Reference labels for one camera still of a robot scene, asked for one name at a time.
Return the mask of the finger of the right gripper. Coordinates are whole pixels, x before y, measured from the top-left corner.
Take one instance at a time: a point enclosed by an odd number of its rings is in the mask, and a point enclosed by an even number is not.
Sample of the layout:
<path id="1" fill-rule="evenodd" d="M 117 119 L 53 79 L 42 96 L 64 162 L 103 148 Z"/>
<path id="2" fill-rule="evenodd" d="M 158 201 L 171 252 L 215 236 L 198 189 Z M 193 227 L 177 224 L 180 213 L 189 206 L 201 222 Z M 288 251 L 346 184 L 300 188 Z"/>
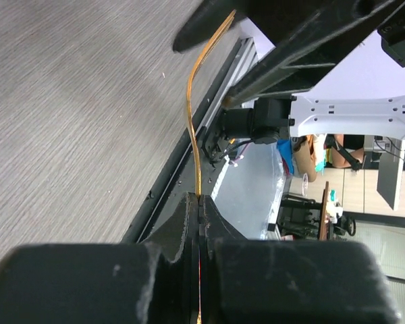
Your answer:
<path id="1" fill-rule="evenodd" d="M 235 10 L 233 23 L 248 18 L 274 45 L 277 45 L 318 9 L 321 0 L 202 1 L 177 31 L 172 50 L 183 53 L 212 37 Z"/>
<path id="2" fill-rule="evenodd" d="M 344 60 L 404 1 L 332 1 L 316 10 L 226 93 L 233 107 L 257 97 L 306 92 Z"/>

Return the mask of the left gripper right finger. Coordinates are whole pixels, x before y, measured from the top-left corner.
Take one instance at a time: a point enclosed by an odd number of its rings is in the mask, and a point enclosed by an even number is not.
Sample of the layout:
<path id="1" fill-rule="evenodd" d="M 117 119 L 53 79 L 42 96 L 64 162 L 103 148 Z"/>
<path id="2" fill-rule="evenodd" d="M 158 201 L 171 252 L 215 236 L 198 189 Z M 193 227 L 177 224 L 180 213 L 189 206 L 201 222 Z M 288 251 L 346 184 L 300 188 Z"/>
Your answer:
<path id="1" fill-rule="evenodd" d="M 399 323 L 388 280 L 359 242 L 249 240 L 200 198 L 203 323 Z"/>

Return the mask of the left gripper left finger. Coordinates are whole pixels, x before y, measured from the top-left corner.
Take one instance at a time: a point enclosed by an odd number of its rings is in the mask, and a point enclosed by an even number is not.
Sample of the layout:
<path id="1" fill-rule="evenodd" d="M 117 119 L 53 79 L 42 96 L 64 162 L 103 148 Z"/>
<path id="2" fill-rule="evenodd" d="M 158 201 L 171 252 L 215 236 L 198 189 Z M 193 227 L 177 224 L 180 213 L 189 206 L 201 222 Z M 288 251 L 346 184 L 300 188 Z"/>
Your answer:
<path id="1" fill-rule="evenodd" d="M 198 199 L 137 244 L 29 244 L 0 262 L 0 323 L 195 323 Z"/>

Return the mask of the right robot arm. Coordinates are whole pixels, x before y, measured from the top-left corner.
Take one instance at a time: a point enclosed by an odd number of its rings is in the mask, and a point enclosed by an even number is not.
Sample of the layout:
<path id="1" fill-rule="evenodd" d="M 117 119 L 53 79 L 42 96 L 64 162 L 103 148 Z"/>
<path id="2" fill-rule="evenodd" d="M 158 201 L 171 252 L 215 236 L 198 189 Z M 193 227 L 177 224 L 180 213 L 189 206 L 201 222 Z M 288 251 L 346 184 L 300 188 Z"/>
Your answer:
<path id="1" fill-rule="evenodd" d="M 292 95 L 293 137 L 344 133 L 405 140 L 405 95 L 336 101 L 304 96 L 374 31 L 385 52 L 405 65 L 405 1 L 202 1 L 172 48 L 187 51 L 244 18 L 274 48 L 227 91 L 226 107 Z"/>

